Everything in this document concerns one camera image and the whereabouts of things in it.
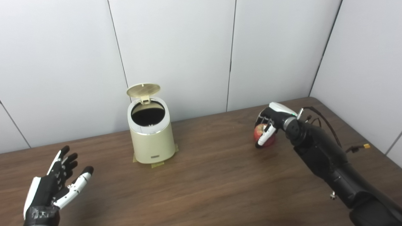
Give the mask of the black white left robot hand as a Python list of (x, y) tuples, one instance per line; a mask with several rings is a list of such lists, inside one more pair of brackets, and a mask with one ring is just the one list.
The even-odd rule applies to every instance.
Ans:
[(75, 199), (91, 179), (94, 168), (86, 166), (70, 185), (66, 185), (78, 165), (78, 154), (68, 153), (66, 145), (56, 153), (46, 175), (33, 178), (24, 204), (24, 226), (58, 226), (60, 210)]

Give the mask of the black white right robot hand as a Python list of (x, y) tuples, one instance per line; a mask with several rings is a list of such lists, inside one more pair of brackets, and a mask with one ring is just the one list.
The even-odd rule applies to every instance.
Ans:
[(278, 130), (286, 130), (287, 125), (292, 120), (299, 119), (299, 114), (283, 104), (271, 102), (264, 110), (260, 112), (255, 121), (255, 127), (260, 124), (266, 124), (263, 127), (262, 134), (255, 142), (256, 148), (262, 148), (263, 145), (277, 133)]

